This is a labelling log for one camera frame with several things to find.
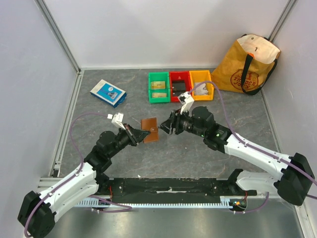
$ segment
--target yellow bin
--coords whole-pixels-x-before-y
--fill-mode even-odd
[[[195,87],[197,83],[201,83],[204,81],[211,82],[211,75],[209,70],[192,70],[189,71],[190,75],[190,83],[192,88]],[[214,87],[211,83],[206,83],[206,87],[208,90],[208,95],[195,95],[195,91],[193,91],[193,98],[195,101],[211,101],[213,100],[213,90]]]

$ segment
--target white bracket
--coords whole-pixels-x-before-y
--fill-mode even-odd
[[[277,193],[274,183],[277,181],[268,173],[254,173],[242,171],[237,178],[237,185],[245,191],[257,190],[258,192]]]
[[[125,130],[125,127],[122,124],[122,121],[123,121],[123,113],[116,113],[113,116],[111,123],[114,124],[115,127]]]
[[[185,93],[182,93],[181,95],[179,95],[178,100],[183,105],[181,110],[180,110],[181,114],[183,114],[183,112],[188,112],[189,109],[191,108],[192,104],[195,101],[189,92],[185,92]]]

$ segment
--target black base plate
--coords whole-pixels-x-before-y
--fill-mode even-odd
[[[113,178],[97,194],[110,195],[110,187],[116,203],[219,203],[220,196],[245,195],[236,183],[216,178]],[[161,193],[168,190],[179,192]]]

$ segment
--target bag logo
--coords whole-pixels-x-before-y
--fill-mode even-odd
[[[242,76],[243,70],[240,69],[237,72],[235,72],[231,76],[231,84],[236,89],[241,90],[241,76]],[[246,81],[244,82],[243,88],[244,90],[251,90],[258,86],[259,84],[259,75],[257,73],[248,71]]]

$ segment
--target plastic bin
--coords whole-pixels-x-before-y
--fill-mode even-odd
[[[155,81],[164,81],[165,89],[151,89],[151,83]],[[152,98],[153,93],[166,93],[165,98]],[[169,103],[170,102],[170,88],[168,72],[153,72],[149,73],[149,101],[150,103]]]
[[[190,91],[192,89],[192,84],[190,82],[189,71],[180,71],[180,72],[175,71],[175,72],[169,73],[170,101],[178,103],[179,100],[177,96],[173,96],[172,84],[175,81],[184,81],[186,92]]]
[[[211,82],[211,75],[209,70],[192,70],[189,71],[190,81],[192,88],[195,87],[195,83],[200,83],[204,81]],[[213,85],[211,83],[206,83],[208,95],[195,95],[195,91],[192,92],[192,96],[195,101],[211,101],[213,100]]]

